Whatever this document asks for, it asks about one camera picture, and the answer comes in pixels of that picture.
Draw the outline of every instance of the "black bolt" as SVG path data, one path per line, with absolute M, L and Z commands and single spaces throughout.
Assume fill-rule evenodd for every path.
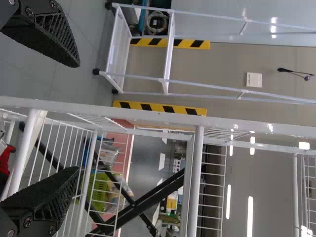
M 55 232 L 55 228 L 54 228 L 54 226 L 51 226 L 51 227 L 49 228 L 48 234 L 49 234 L 49 235 L 52 235 L 54 232 Z
M 32 217 L 29 216 L 24 220 L 24 223 L 23 223 L 24 228 L 28 228 L 31 225 L 31 223 L 32 223 Z
M 28 6 L 25 8 L 25 13 L 29 18 L 34 18 L 34 12 Z
M 53 9 L 56 8 L 56 2 L 54 0 L 50 0 L 49 4 L 50 4 L 51 8 L 53 8 Z

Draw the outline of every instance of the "white wall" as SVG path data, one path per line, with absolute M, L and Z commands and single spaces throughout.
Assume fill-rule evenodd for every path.
M 226 171 L 225 194 L 231 184 L 232 196 L 230 219 L 223 222 L 224 237 L 247 236 L 249 196 L 254 199 L 254 237 L 293 236 L 291 154 L 256 150 L 251 156 L 249 149 L 234 147 Z
M 161 77 L 164 56 L 164 48 L 131 47 L 126 72 Z M 316 78 L 306 82 L 294 75 L 277 72 L 277 68 L 285 67 L 316 73 L 315 56 L 316 48 L 311 47 L 211 43 L 210 50 L 175 49 L 170 78 L 249 89 L 245 86 L 245 73 L 256 72 L 263 75 L 262 88 L 255 88 L 258 91 L 315 99 Z M 161 84 L 126 78 L 124 90 L 161 92 Z M 172 83 L 169 91 L 238 95 Z M 207 108 L 207 115 L 213 117 L 315 126 L 314 106 L 127 94 L 116 95 L 114 99 L 203 107 Z

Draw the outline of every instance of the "white wire mesh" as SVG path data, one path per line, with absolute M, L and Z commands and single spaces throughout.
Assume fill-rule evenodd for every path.
M 240 138 L 242 136 L 248 135 L 249 132 L 245 131 L 239 131 L 239 130 L 226 130 L 226 129 L 215 129 L 215 128 L 210 128 L 204 133 L 204 137 L 209 137 L 209 138 L 216 138 L 216 139 L 221 139 L 224 141 L 230 141 L 236 138 Z
M 27 115 L 3 108 L 0 108 L 0 116 L 3 118 L 4 122 L 10 122 L 11 120 L 24 120 L 27 118 Z
M 73 201 L 67 212 L 64 224 L 55 236 L 73 236 L 76 227 L 76 212 L 81 200 L 82 177 L 85 175 L 85 150 L 88 150 L 93 131 L 62 123 L 50 118 L 43 118 L 37 147 L 33 147 L 26 164 L 21 185 L 23 189 L 59 170 L 79 166 L 79 178 Z
M 121 128 L 122 130 L 127 130 L 125 127 L 123 127 L 119 123 L 107 117 L 102 117 L 102 116 L 97 116 L 97 115 L 86 115 L 86 114 L 68 114 L 68 115 L 81 119 L 87 123 L 93 124 L 96 126 L 96 128 L 106 128 L 107 126 L 115 126 L 115 127 Z
M 203 149 L 197 236 L 219 237 L 223 227 L 227 147 L 204 145 Z
M 316 157 L 298 155 L 300 236 L 316 236 Z
M 102 237 L 108 237 L 108 236 L 115 236 L 117 234 L 117 220 L 118 220 L 118 212 L 124 208 L 125 206 L 125 198 L 121 195 L 121 190 L 124 188 L 124 175 L 127 172 L 125 170 L 126 164 L 128 162 L 127 153 L 128 153 L 128 144 L 129 144 L 129 137 L 128 134 L 117 134 L 117 133 L 107 133 L 107 137 L 117 137 L 119 139 L 119 142 L 106 140 L 104 142 L 100 142 L 100 146 L 97 147 L 98 149 L 98 158 L 95 166 L 93 167 L 93 174 L 90 177 L 90 193 L 89 195 L 89 207 L 87 211 L 87 219 L 86 223 L 84 225 L 84 234 L 85 235 L 91 235 L 90 233 L 93 229 L 95 229 L 97 226 L 105 226 L 110 227 L 112 233 L 110 235 L 106 235 L 105 233 L 101 234 L 93 234 L 95 236 L 102 236 Z M 103 141 L 105 138 L 104 135 L 100 138 L 100 141 Z M 102 155 L 101 153 L 105 151 L 103 148 L 103 143 L 106 144 L 112 144 L 113 147 L 116 148 L 124 148 L 124 152 L 119 152 L 119 156 L 117 157 L 117 161 L 112 162 L 112 166 L 110 166 L 110 172 L 118 179 L 118 182 L 113 182 L 109 179 L 101 179 L 98 178 L 98 175 L 104 175 L 105 170 L 102 169 L 100 166 L 102 166 Z M 114 224 L 105 224 L 104 222 L 94 222 L 89 218 L 89 214 L 91 212 L 98 213 L 103 221 L 107 221 L 111 217 L 115 216 Z

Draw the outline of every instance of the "fluorescent light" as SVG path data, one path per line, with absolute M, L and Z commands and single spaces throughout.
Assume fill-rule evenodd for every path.
M 270 26 L 270 32 L 271 33 L 277 32 L 277 27 L 276 26 Z
M 254 147 L 250 148 L 250 154 L 253 156 L 255 154 L 255 149 Z
M 234 146 L 233 146 L 233 145 L 230 145 L 230 146 L 229 146 L 229 156 L 230 156 L 230 157 L 233 155 L 233 149 L 234 149 Z
M 299 148 L 302 150 L 309 150 L 310 144 L 308 142 L 299 142 Z
M 226 201 L 226 219 L 229 220 L 229 215 L 231 212 L 231 192 L 232 186 L 229 184 L 227 186 L 227 201 Z
M 271 23 L 276 24 L 277 23 L 277 17 L 271 17 Z
M 253 197 L 248 197 L 247 237 L 252 237 Z
M 301 226 L 302 230 L 302 237 L 311 237 L 313 236 L 313 231 L 310 229 L 307 229 L 305 226 Z
M 250 137 L 250 143 L 251 144 L 255 144 L 256 142 L 256 138 L 255 137 Z
M 267 124 L 268 129 L 270 130 L 270 132 L 273 132 L 273 126 L 271 123 Z

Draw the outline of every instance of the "gray floor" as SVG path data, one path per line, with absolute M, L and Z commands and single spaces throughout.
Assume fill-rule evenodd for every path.
M 0 95 L 110 106 L 112 86 L 95 67 L 104 69 L 113 14 L 105 0 L 57 0 L 73 31 L 81 66 L 73 69 L 0 33 Z
M 161 138 L 135 136 L 128 180 L 135 195 L 134 199 L 140 198 L 156 187 L 161 178 L 166 180 L 172 175 L 171 146 L 173 146 L 171 140 L 167 140 L 165 144 Z M 162 170 L 158 170 L 160 153 L 165 154 Z M 150 221 L 153 219 L 156 208 L 157 204 L 144 212 Z M 151 234 L 142 219 L 137 217 L 122 227 L 121 236 L 151 237 Z

